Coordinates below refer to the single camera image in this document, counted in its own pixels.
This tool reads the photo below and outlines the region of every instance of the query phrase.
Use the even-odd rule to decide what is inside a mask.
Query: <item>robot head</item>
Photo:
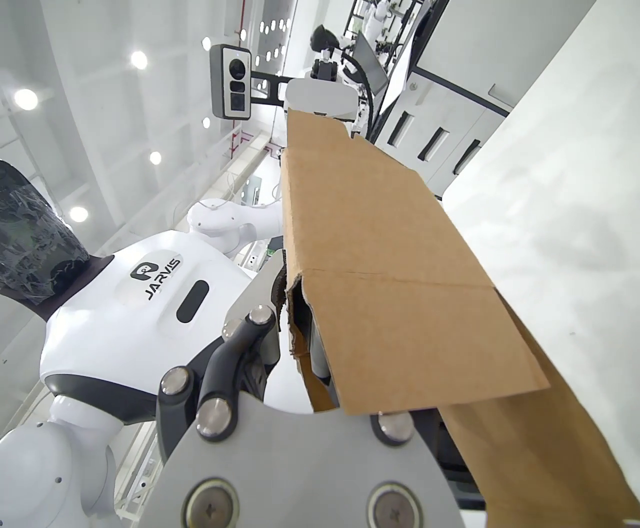
[[[47,319],[51,300],[64,297],[90,258],[27,178],[0,161],[0,294]]]
[[[311,49],[320,53],[323,49],[340,49],[337,37],[321,24],[311,34]]]

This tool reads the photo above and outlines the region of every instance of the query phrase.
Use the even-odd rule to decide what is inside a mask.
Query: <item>drawer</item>
[[[484,107],[412,74],[376,145],[427,182],[449,157]]]
[[[442,196],[451,182],[464,170],[486,140],[498,129],[504,117],[491,110],[485,110],[471,130],[458,143],[445,162],[427,181],[432,193]]]

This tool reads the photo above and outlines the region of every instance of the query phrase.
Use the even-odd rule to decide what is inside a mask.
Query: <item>gray metal plate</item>
[[[276,307],[271,301],[271,290],[273,282],[278,276],[284,259],[282,250],[276,251],[271,258],[265,263],[258,274],[251,280],[240,297],[229,308],[225,322],[232,319],[244,319],[246,315],[257,305],[267,305],[276,312]],[[278,341],[278,328],[274,328],[262,343],[260,349],[262,361],[266,365],[273,365],[280,359],[280,343]]]
[[[140,528],[183,526],[187,496],[212,477],[237,492],[237,528],[365,527],[367,499],[388,481],[412,491],[424,528],[463,528],[449,486],[419,435],[392,448],[376,439],[368,417],[347,417],[340,409],[290,414],[245,393],[239,409],[236,431],[220,444],[204,442],[190,427],[155,485]]]

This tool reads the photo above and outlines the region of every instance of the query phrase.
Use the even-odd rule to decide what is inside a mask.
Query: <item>cardboard box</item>
[[[640,518],[599,430],[421,178],[335,120],[290,111],[287,126],[289,322],[314,409],[334,405],[310,320],[348,414],[439,407],[490,528]]]
[[[350,139],[336,120],[291,111],[287,126],[289,320],[313,317],[345,412],[547,387],[493,284],[418,174]],[[294,330],[298,357],[308,353],[304,333]]]

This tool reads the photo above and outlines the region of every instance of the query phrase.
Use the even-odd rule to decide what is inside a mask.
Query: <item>black plastic wrap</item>
[[[0,160],[0,294],[38,305],[64,293],[88,261],[41,194]]]

